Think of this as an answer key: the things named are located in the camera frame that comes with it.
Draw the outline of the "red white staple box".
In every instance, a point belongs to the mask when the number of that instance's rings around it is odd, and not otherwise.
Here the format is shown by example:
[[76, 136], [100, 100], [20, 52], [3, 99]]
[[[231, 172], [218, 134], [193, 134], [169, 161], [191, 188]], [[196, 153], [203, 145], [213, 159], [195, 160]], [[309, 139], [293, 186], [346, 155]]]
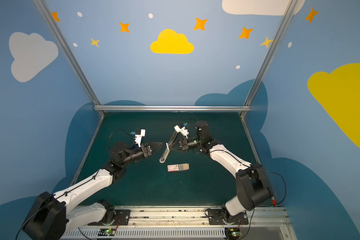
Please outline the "red white staple box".
[[190, 169], [188, 163], [186, 164], [176, 164], [176, 165], [168, 165], [168, 172], [179, 172], [179, 171], [187, 171]]

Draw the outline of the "beige black stapler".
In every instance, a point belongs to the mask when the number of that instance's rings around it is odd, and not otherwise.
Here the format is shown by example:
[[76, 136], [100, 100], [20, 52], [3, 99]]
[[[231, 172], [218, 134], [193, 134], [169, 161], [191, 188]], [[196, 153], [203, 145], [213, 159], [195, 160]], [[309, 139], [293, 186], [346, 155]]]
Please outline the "beige black stapler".
[[170, 153], [170, 145], [175, 141], [176, 137], [177, 137], [178, 133], [177, 131], [174, 131], [174, 133], [172, 134], [170, 140], [166, 143], [166, 148], [163, 152], [163, 154], [161, 155], [160, 159], [159, 159], [159, 162], [161, 164], [165, 163], [169, 153]]

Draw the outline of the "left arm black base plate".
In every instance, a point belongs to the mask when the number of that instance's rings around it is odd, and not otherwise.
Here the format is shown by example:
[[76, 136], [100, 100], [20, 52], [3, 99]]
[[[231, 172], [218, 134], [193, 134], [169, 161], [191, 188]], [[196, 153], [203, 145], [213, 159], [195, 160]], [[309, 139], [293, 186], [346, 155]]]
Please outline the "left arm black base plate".
[[107, 211], [102, 220], [89, 223], [88, 226], [127, 226], [130, 214], [130, 210]]

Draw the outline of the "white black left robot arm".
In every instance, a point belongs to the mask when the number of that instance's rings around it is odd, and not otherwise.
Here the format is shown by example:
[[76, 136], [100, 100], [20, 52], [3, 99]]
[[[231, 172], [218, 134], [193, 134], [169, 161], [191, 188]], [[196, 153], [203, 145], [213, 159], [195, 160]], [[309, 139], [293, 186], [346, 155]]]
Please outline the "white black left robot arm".
[[86, 179], [54, 194], [44, 192], [34, 201], [21, 230], [33, 240], [58, 240], [65, 233], [89, 223], [113, 221], [114, 207], [106, 201], [77, 210], [76, 206], [98, 191], [116, 183], [130, 163], [146, 159], [162, 147], [147, 142], [128, 147], [117, 142], [109, 150], [110, 160]]

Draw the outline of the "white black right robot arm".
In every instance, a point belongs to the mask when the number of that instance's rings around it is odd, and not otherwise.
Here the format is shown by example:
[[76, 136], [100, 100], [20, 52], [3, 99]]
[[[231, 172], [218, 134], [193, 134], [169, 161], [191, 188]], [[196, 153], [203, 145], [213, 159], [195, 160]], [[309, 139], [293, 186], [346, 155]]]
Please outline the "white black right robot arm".
[[274, 196], [268, 176], [259, 163], [247, 162], [214, 139], [206, 121], [195, 124], [196, 136], [189, 137], [189, 130], [182, 123], [174, 126], [174, 134], [166, 143], [167, 150], [187, 152], [198, 149], [213, 161], [223, 166], [236, 179], [236, 196], [222, 205], [222, 218], [232, 224], [235, 217], [245, 211], [251, 211]]

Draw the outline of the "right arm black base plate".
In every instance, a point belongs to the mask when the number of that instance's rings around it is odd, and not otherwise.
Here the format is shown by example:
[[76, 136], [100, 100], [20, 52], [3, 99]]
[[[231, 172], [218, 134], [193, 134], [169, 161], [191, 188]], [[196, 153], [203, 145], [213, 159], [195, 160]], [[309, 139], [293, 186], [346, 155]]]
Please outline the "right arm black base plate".
[[231, 216], [226, 210], [210, 209], [205, 210], [205, 215], [210, 225], [248, 225], [249, 219], [246, 212]]

